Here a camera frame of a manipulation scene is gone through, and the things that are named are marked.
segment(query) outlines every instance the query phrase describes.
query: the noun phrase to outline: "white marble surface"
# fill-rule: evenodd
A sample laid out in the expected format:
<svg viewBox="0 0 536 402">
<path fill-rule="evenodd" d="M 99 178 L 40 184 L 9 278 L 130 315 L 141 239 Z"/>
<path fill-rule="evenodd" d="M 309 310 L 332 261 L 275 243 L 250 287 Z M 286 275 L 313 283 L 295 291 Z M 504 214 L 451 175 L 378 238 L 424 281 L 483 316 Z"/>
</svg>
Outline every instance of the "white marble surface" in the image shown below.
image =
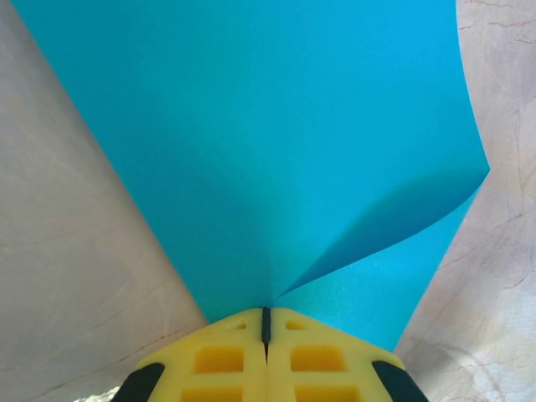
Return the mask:
<svg viewBox="0 0 536 402">
<path fill-rule="evenodd" d="M 536 400 L 536 3 L 458 1 L 492 172 L 397 352 L 432 401 Z M 119 384 L 203 325 L 8 0 L 0 0 L 0 400 Z"/>
</svg>

